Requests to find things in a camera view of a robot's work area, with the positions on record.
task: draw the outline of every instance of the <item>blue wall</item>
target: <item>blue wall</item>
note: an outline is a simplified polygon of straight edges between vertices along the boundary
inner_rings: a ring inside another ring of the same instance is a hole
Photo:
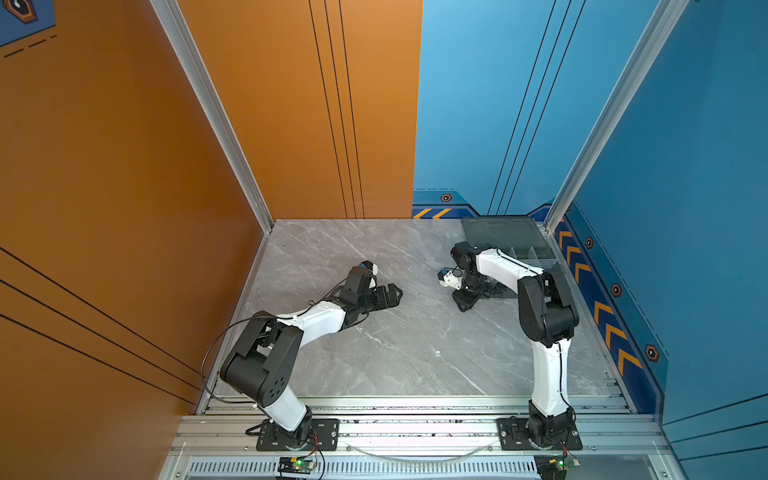
[[[716,454],[768,445],[767,25],[768,2],[692,0],[576,199],[667,355],[695,479],[766,475],[766,449]]]
[[[657,0],[589,0],[574,31],[583,4],[557,0],[553,10],[551,0],[425,0],[415,189],[456,190],[480,214],[527,214],[554,198]]]

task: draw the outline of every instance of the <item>black mounting plate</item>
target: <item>black mounting plate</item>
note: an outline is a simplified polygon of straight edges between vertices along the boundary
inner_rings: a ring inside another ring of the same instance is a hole
[[[317,434],[317,446],[324,452],[336,450],[339,440],[339,419],[312,419],[310,435]],[[269,422],[261,429],[256,450],[259,452],[310,452],[315,448],[309,442],[301,449],[289,449],[275,433],[276,424]]]
[[[539,452],[548,452],[552,450],[553,452],[560,452],[560,445],[553,445],[551,449],[538,449],[533,446],[530,435],[528,434],[528,429],[525,427],[526,423],[528,423],[527,418],[519,419],[517,417],[508,417],[506,419],[496,419],[498,440],[502,444],[502,450],[536,450]],[[574,425],[571,434],[568,435],[568,439],[565,441],[565,448],[573,450],[574,452],[584,448],[581,444],[581,437],[578,434],[576,425]]]

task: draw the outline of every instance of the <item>blue panel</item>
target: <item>blue panel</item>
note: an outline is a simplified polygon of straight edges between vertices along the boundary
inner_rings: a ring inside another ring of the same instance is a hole
[[[572,208],[566,213],[568,220],[573,225],[574,233],[577,235],[581,242],[584,243],[588,237],[592,237],[593,247],[588,249],[587,254],[590,260],[595,266],[595,271],[600,277],[600,281],[606,291],[610,290],[613,285],[618,285],[621,288],[620,296],[611,295],[611,301],[616,306],[621,314],[622,321],[627,325],[629,333],[634,338],[638,349],[643,351],[647,346],[657,347],[659,353],[658,360],[656,362],[648,362],[648,368],[654,374],[657,386],[664,391],[667,384],[667,368],[668,368],[668,353],[664,349],[664,346],[658,342],[657,337],[654,335],[654,331],[646,322],[645,318],[641,315],[637,304],[632,300],[631,292],[620,281],[616,271],[614,270],[611,262],[601,245],[599,239],[592,233],[592,229],[581,214],[581,210],[574,202]]]
[[[555,196],[657,0],[587,2],[542,117],[583,0],[573,0],[566,16],[568,4],[558,0],[552,11],[551,1],[425,0],[415,189],[460,191],[480,214],[490,211],[492,197],[491,214],[497,209],[527,214]],[[539,118],[541,127],[515,189]]]
[[[568,269],[592,312],[591,318],[580,321],[597,323],[598,331],[619,369],[637,411],[653,414],[658,419],[662,402],[661,391],[644,361],[643,347],[639,346],[631,335],[621,317],[622,312],[611,299],[612,295],[608,293],[598,275],[598,269],[591,260],[591,252],[594,250],[584,245],[568,216],[555,229],[554,238],[558,241]]]
[[[53,0],[33,0],[31,3],[38,19],[26,24],[0,5],[0,47],[56,25]]]
[[[768,445],[768,423],[674,443],[672,448],[678,458],[684,459],[712,455],[714,453],[732,452],[734,450],[751,449],[759,445]],[[762,455],[768,465],[768,452],[755,452],[754,455]],[[768,470],[764,472],[762,478],[766,477],[768,477]]]
[[[690,480],[731,480],[765,478],[768,450],[731,453],[716,457],[686,460],[681,465]]]
[[[577,195],[668,352],[665,422],[768,392],[766,25],[760,0],[690,2]],[[666,428],[682,439],[738,426],[758,416],[742,410],[760,407],[751,403]],[[709,455],[766,438],[752,427],[677,449]],[[691,478],[765,476],[755,462],[765,450],[738,455],[739,474],[707,471],[730,462],[720,456],[684,468]]]
[[[665,425],[664,432],[671,442],[677,442],[763,421],[768,421],[768,396]]]
[[[510,214],[530,211],[560,190],[656,4],[587,1],[525,168],[513,173],[512,183],[518,174],[520,182],[511,202],[504,200]]]

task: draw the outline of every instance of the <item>black stripe line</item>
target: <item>black stripe line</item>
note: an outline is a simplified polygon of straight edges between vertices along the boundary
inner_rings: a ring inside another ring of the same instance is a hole
[[[687,439],[674,440],[674,441],[672,441],[670,443],[685,442],[687,440],[700,439],[701,437],[708,437],[710,435],[717,435],[718,433],[732,432],[733,430],[748,429],[749,427],[754,427],[754,426],[762,425],[764,423],[768,423],[768,420],[763,420],[762,422],[750,423],[749,425],[742,425],[741,427],[733,427],[731,429],[718,430],[717,432],[703,433],[701,435],[696,435],[694,437],[688,437]]]
[[[753,450],[762,450],[762,449],[768,449],[768,445],[763,445],[760,447],[752,447],[750,449],[731,450],[730,452],[710,453],[709,455],[699,455],[697,457],[679,458],[678,460],[682,462],[684,460],[695,460],[697,458],[717,457],[718,455],[728,455],[730,453],[741,453],[741,452],[752,452]]]
[[[56,340],[56,339],[55,339],[55,338],[53,338],[52,336],[49,336],[49,335],[45,335],[43,332],[40,332],[40,331],[38,331],[38,330],[35,330],[35,329],[33,329],[32,327],[30,327],[30,326],[26,326],[24,323],[21,323],[21,322],[19,322],[19,321],[17,321],[17,320],[14,320],[14,319],[12,319],[10,316],[7,316],[7,315],[3,315],[2,313],[0,313],[0,317],[2,317],[2,318],[4,318],[4,319],[8,320],[8,321],[9,321],[9,322],[11,322],[11,323],[15,323],[16,325],[18,325],[18,326],[20,326],[20,327],[26,328],[26,329],[27,329],[27,330],[29,330],[30,332],[33,332],[33,333],[37,333],[39,336],[43,336],[43,337],[45,337],[45,338],[47,338],[47,339],[51,340],[52,342],[56,342],[56,343],[58,343],[58,344],[59,344],[59,345],[61,345],[61,346],[65,346],[65,347],[67,347],[67,348],[68,348],[68,349],[70,349],[70,350],[74,350],[75,352],[77,352],[77,353],[80,353],[81,355],[87,356],[89,359],[92,359],[92,360],[96,360],[96,361],[97,361],[97,362],[99,362],[101,365],[106,365],[106,366],[108,366],[109,368],[111,368],[111,369],[113,369],[113,370],[117,370],[117,371],[118,371],[118,372],[120,372],[120,373],[124,373],[125,375],[128,375],[128,376],[130,376],[132,379],[136,379],[136,380],[138,380],[139,382],[142,382],[142,383],[146,383],[147,385],[149,385],[149,386],[151,386],[151,387],[154,387],[155,389],[158,389],[158,390],[160,390],[161,392],[166,392],[168,395],[172,395],[172,396],[176,397],[176,398],[177,398],[177,399],[179,399],[179,400],[184,400],[186,403],[189,403],[189,404],[190,404],[190,405],[192,405],[192,406],[195,406],[195,405],[196,405],[194,402],[190,402],[189,400],[187,400],[187,399],[184,399],[184,398],[182,398],[182,397],[180,397],[180,396],[176,395],[175,393],[172,393],[172,392],[168,392],[166,389],[164,389],[164,388],[161,388],[161,387],[159,387],[159,386],[157,386],[157,385],[155,385],[155,384],[153,384],[153,383],[149,383],[147,380],[144,380],[144,379],[140,379],[140,378],[139,378],[139,377],[137,377],[136,375],[132,375],[132,374],[130,374],[130,373],[128,373],[128,372],[126,372],[126,371],[125,371],[125,370],[123,370],[123,369],[119,369],[118,367],[116,367],[116,366],[114,366],[114,365],[111,365],[111,364],[109,364],[109,363],[106,363],[104,360],[100,360],[100,359],[96,358],[95,356],[89,355],[89,354],[87,354],[86,352],[83,352],[82,350],[78,350],[78,349],[74,348],[73,346],[69,346],[69,345],[67,345],[66,343],[64,343],[64,342],[62,342],[62,341],[60,341],[60,340]]]
[[[122,350],[124,350],[124,351],[126,351],[126,352],[130,353],[131,355],[135,356],[135,357],[136,357],[136,358],[138,358],[138,359],[144,360],[146,363],[149,363],[149,364],[150,364],[150,365],[152,365],[153,367],[155,367],[155,368],[157,368],[157,369],[160,369],[160,370],[162,370],[163,372],[166,372],[168,375],[170,375],[170,376],[174,377],[175,379],[178,379],[178,380],[180,380],[180,381],[182,381],[182,382],[186,383],[187,385],[189,385],[189,386],[190,386],[190,387],[192,387],[193,389],[199,390],[200,392],[202,392],[202,391],[203,391],[202,389],[199,389],[199,388],[197,388],[196,386],[192,385],[191,383],[189,383],[188,381],[186,381],[186,380],[182,379],[181,377],[179,377],[179,376],[176,376],[176,375],[174,375],[174,374],[173,374],[173,373],[171,373],[171,372],[168,372],[168,371],[167,371],[166,369],[164,369],[163,367],[161,367],[161,366],[158,366],[158,365],[155,365],[155,364],[154,364],[154,363],[152,363],[150,360],[147,360],[147,359],[145,359],[143,356],[141,356],[141,355],[138,355],[137,353],[134,353],[134,352],[130,351],[129,349],[125,348],[124,346],[120,345],[119,343],[117,343],[117,342],[114,342],[113,340],[110,340],[110,339],[109,339],[109,338],[107,338],[106,336],[103,336],[103,335],[101,335],[99,332],[97,332],[97,331],[95,331],[95,330],[93,330],[93,329],[91,329],[91,328],[88,328],[87,326],[85,326],[85,325],[83,325],[82,323],[78,322],[77,320],[75,320],[75,319],[71,318],[70,316],[66,316],[66,315],[65,315],[65,314],[63,314],[62,312],[59,312],[58,310],[56,310],[54,307],[52,307],[52,306],[50,306],[50,305],[48,305],[48,304],[46,304],[46,303],[42,302],[41,300],[38,300],[38,299],[34,298],[34,297],[33,297],[32,295],[30,295],[29,293],[26,293],[26,292],[24,292],[24,291],[22,291],[22,290],[20,290],[20,289],[16,288],[15,286],[11,285],[10,283],[6,282],[5,280],[3,280],[3,279],[0,279],[0,283],[2,283],[3,285],[5,285],[5,286],[7,286],[7,287],[9,287],[9,288],[11,288],[11,289],[13,289],[13,290],[15,290],[16,292],[20,293],[21,295],[23,295],[23,296],[26,296],[27,298],[29,298],[29,299],[30,299],[30,300],[32,300],[33,302],[36,302],[36,303],[38,303],[38,304],[40,304],[40,305],[44,306],[44,307],[45,307],[45,308],[47,308],[48,310],[51,310],[53,313],[56,313],[56,314],[58,314],[59,316],[63,316],[65,319],[69,320],[70,322],[73,322],[73,323],[74,323],[75,325],[77,325],[77,326],[80,326],[80,327],[82,327],[82,328],[86,329],[88,332],[91,332],[91,333],[93,333],[94,335],[98,336],[99,338],[102,338],[102,339],[104,339],[104,340],[107,340],[109,343],[111,343],[112,345],[116,346],[117,348],[119,348],[119,349],[122,349]]]
[[[531,124],[533,118],[533,112],[536,110],[536,104],[538,103],[538,96],[541,94],[541,88],[544,86],[544,81],[547,79],[547,72],[549,71],[549,65],[552,62],[554,56],[554,50],[558,47],[558,40],[560,40],[560,34],[563,32],[563,25],[565,25],[565,19],[568,17],[568,12],[571,10],[571,3],[573,0],[568,0],[568,7],[565,9],[565,15],[563,15],[563,21],[560,23],[560,29],[558,29],[558,36],[554,38],[554,45],[552,45],[552,52],[549,54],[549,60],[547,60],[547,67],[544,69],[544,74],[541,76],[541,83],[538,84],[538,91],[536,92],[536,98],[533,100],[533,106],[531,107],[531,114],[528,116],[528,121],[525,122],[525,129],[523,135],[520,137],[520,144],[518,145],[518,151],[515,154],[515,161],[512,162],[512,168],[509,170],[509,177],[507,177],[507,183],[504,184],[504,191],[502,191],[502,197],[498,201],[498,207],[496,208],[496,214],[502,209],[502,202],[504,201],[504,195],[507,193],[507,187],[509,181],[512,179],[512,174],[515,172],[515,164],[518,163],[518,155],[520,155],[520,149],[523,146],[525,140],[525,134],[528,133],[528,125]]]
[[[357,206],[355,205],[355,189],[352,188],[352,168],[349,166],[349,148],[346,146],[346,129],[344,128],[344,113],[341,111],[341,94],[339,93],[339,75],[336,73],[336,56],[333,54],[333,40],[331,39],[331,21],[328,19],[328,2],[323,0],[326,8],[326,24],[328,24],[328,42],[331,45],[331,61],[333,62],[333,79],[336,81],[336,98],[339,100],[339,118],[341,119],[341,135],[344,139],[344,152],[346,153],[346,173],[349,175],[349,191],[352,193],[352,211],[357,218]]]
[[[32,32],[31,34],[28,34],[28,35],[24,35],[23,37],[14,38],[13,40],[11,40],[11,41],[7,41],[6,43],[4,43],[4,44],[0,45],[0,47],[5,47],[6,45],[10,45],[10,44],[11,44],[11,43],[13,43],[14,41],[19,41],[19,40],[22,40],[23,38],[31,37],[31,36],[33,36],[33,35],[36,35],[36,34],[40,33],[41,31],[50,30],[51,28],[53,28],[53,27],[55,27],[55,26],[56,26],[56,25],[51,25],[50,27],[46,27],[46,28],[43,28],[42,30],[34,31],[34,32]]]
[[[17,53],[19,53],[20,51],[24,51],[24,49],[23,49],[23,48],[20,48],[20,49],[18,49],[17,51],[12,51],[11,53],[9,53],[9,54],[7,54],[7,55],[3,55],[2,57],[3,57],[3,58],[8,58],[8,57],[10,57],[11,55],[16,55],[16,54],[17,54]]]
[[[706,412],[694,413],[693,415],[689,415],[687,417],[683,417],[682,419],[672,420],[671,422],[667,422],[667,423],[664,423],[662,425],[664,425],[664,426],[672,425],[673,423],[682,422],[683,420],[692,419],[693,417],[698,417],[699,415],[705,415],[707,413],[716,412],[717,410],[727,409],[728,407],[732,407],[732,406],[736,406],[736,405],[741,405],[742,403],[747,403],[747,402],[751,402],[753,400],[762,399],[763,397],[767,397],[767,396],[768,396],[768,393],[764,393],[762,395],[754,396],[751,399],[744,399],[744,400],[740,400],[739,402],[729,403],[728,405],[723,405],[721,407],[717,407],[716,409],[707,410]]]
[[[355,109],[352,107],[352,82],[349,81],[349,59],[346,57],[346,37],[344,36],[344,16],[341,12],[341,0],[339,0],[339,19],[341,19],[341,39],[344,42],[344,62],[346,63],[346,85],[349,89],[349,111],[352,112],[352,135],[355,138],[355,159],[357,159],[357,181],[360,185],[360,206],[362,217],[366,217],[366,203],[362,200],[362,176],[360,173],[360,156],[357,152],[357,130],[355,129]]]
[[[32,270],[33,272],[37,273],[39,276],[42,276],[42,277],[43,277],[43,278],[45,278],[47,281],[49,281],[49,282],[53,283],[54,285],[56,285],[56,286],[57,286],[57,287],[59,287],[60,289],[64,290],[66,293],[69,293],[69,294],[70,294],[70,295],[72,295],[74,298],[76,298],[76,299],[80,300],[82,303],[85,303],[86,305],[88,305],[89,307],[91,307],[93,310],[96,310],[97,312],[99,312],[101,315],[104,315],[104,316],[106,316],[108,319],[112,320],[113,322],[115,322],[115,323],[116,323],[116,324],[118,324],[119,326],[121,326],[121,327],[123,327],[124,329],[126,329],[127,331],[129,331],[129,332],[133,333],[135,336],[139,337],[140,339],[142,339],[142,340],[143,340],[143,341],[145,341],[146,343],[149,343],[149,344],[150,344],[150,345],[152,345],[154,348],[156,348],[156,349],[160,350],[162,353],[165,353],[165,354],[166,354],[166,355],[168,355],[170,358],[172,358],[172,359],[176,360],[177,362],[179,362],[181,365],[183,365],[183,366],[186,366],[188,369],[190,369],[190,370],[192,370],[193,372],[195,372],[195,375],[197,375],[197,374],[199,373],[199,372],[197,371],[197,369],[194,369],[194,368],[190,367],[189,365],[187,365],[186,363],[182,362],[181,360],[179,360],[179,359],[178,359],[178,358],[176,358],[175,356],[171,355],[170,353],[166,352],[165,350],[163,350],[163,349],[162,349],[162,348],[160,348],[159,346],[157,346],[157,345],[155,345],[154,343],[150,342],[149,340],[147,340],[147,339],[146,339],[146,338],[144,338],[143,336],[139,335],[138,333],[136,333],[136,332],[135,332],[135,331],[133,331],[132,329],[128,328],[128,327],[127,327],[126,325],[124,325],[123,323],[120,323],[120,322],[118,322],[118,321],[117,321],[117,320],[116,320],[114,317],[112,317],[112,316],[109,316],[109,315],[108,315],[108,314],[106,314],[106,313],[105,313],[103,310],[100,310],[100,309],[98,309],[96,306],[94,306],[92,303],[89,303],[89,302],[88,302],[87,300],[85,300],[83,297],[81,297],[81,296],[77,295],[76,293],[72,292],[72,291],[71,291],[71,290],[69,290],[67,287],[65,287],[65,286],[61,285],[61,284],[60,284],[59,282],[57,282],[56,280],[53,280],[51,277],[49,277],[48,275],[44,274],[44,273],[43,273],[43,272],[41,272],[40,270],[38,270],[38,269],[34,268],[34,267],[33,267],[32,265],[30,265],[29,263],[26,263],[24,260],[20,259],[19,257],[17,257],[16,255],[14,255],[13,253],[11,253],[11,252],[7,251],[5,248],[3,248],[3,247],[0,247],[0,251],[2,251],[3,253],[5,253],[6,255],[8,255],[9,257],[11,257],[12,259],[16,260],[16,261],[17,261],[17,262],[19,262],[21,265],[24,265],[24,266],[26,266],[27,268],[29,268],[30,270]]]
[[[504,154],[504,161],[502,161],[502,168],[498,171],[498,178],[496,179],[496,186],[493,188],[493,195],[491,195],[491,203],[488,205],[488,215],[491,214],[491,207],[493,207],[493,199],[496,197],[496,190],[498,189],[499,182],[502,181],[502,174],[504,173],[504,166],[507,164],[507,156],[509,155],[509,148],[512,146],[512,139],[515,138],[515,131],[518,129],[518,122],[520,121],[520,113],[523,112],[523,105],[525,104],[525,98],[528,96],[528,89],[531,87],[531,80],[533,79],[533,72],[536,70],[536,64],[538,63],[538,56],[541,54],[541,46],[544,45],[544,39],[547,36],[547,30],[549,29],[549,22],[552,20],[552,12],[554,12],[554,5],[557,0],[552,2],[552,9],[549,11],[549,18],[547,18],[547,26],[544,27],[544,34],[541,36],[541,42],[538,44],[538,51],[536,52],[536,59],[533,61],[533,67],[531,67],[531,75],[528,77],[528,84],[525,85],[525,93],[523,99],[520,102],[520,110],[518,110],[518,117],[515,119],[515,126],[512,128],[512,135],[509,136],[509,144],[507,144],[507,153]]]
[[[328,103],[328,91],[326,90],[326,77],[323,75],[323,62],[320,60],[320,43],[317,41],[317,29],[315,28],[315,17],[312,14],[312,2],[306,0],[310,6],[310,18],[312,19],[312,30],[315,32],[315,46],[317,47],[317,63],[320,65],[320,78],[323,80],[323,93],[326,95],[326,108],[328,109],[328,123],[331,126],[331,140],[333,140],[333,153],[336,155],[336,169],[339,171],[339,186],[341,187],[341,199],[344,202],[344,216],[349,218],[346,212],[346,196],[344,195],[344,183],[341,180],[341,166],[339,166],[339,152],[336,150],[336,135],[333,134],[333,122],[331,121],[331,106]]]
[[[509,194],[509,200],[507,200],[507,207],[504,209],[504,215],[507,214],[507,210],[509,210],[509,204],[512,202],[512,196],[515,195],[515,190],[518,188],[518,182],[520,181],[520,176],[523,173],[523,168],[525,168],[525,162],[528,159],[528,154],[531,153],[531,147],[533,146],[533,141],[536,139],[536,134],[538,133],[538,126],[541,125],[541,119],[544,118],[544,112],[547,110],[547,105],[549,104],[549,98],[552,95],[552,91],[554,90],[554,83],[558,81],[558,76],[560,74],[560,69],[563,67],[563,61],[565,60],[565,55],[568,53],[568,47],[571,46],[571,40],[573,40],[574,33],[576,32],[576,27],[578,26],[578,21],[581,19],[581,13],[584,11],[584,5],[587,4],[587,0],[584,0],[584,3],[581,4],[581,10],[578,12],[578,17],[576,17],[576,23],[574,23],[574,29],[571,30],[571,37],[568,39],[568,43],[565,45],[565,51],[563,52],[563,58],[560,59],[560,64],[558,66],[557,73],[554,74],[554,80],[552,81],[552,86],[549,88],[549,93],[547,94],[547,101],[544,102],[544,108],[541,109],[541,116],[538,118],[538,123],[536,124],[536,130],[533,132],[533,137],[531,137],[531,143],[528,144],[528,149],[525,151],[525,157],[523,157],[523,163],[520,166],[520,171],[518,172],[518,178],[515,180],[515,186],[512,188],[512,193]]]

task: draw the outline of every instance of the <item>vent grille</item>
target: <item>vent grille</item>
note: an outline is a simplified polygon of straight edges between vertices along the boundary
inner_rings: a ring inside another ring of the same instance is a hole
[[[195,457],[189,478],[274,478],[277,458]],[[532,456],[483,457],[463,462],[392,462],[360,455],[328,458],[323,480],[370,478],[540,478]]]

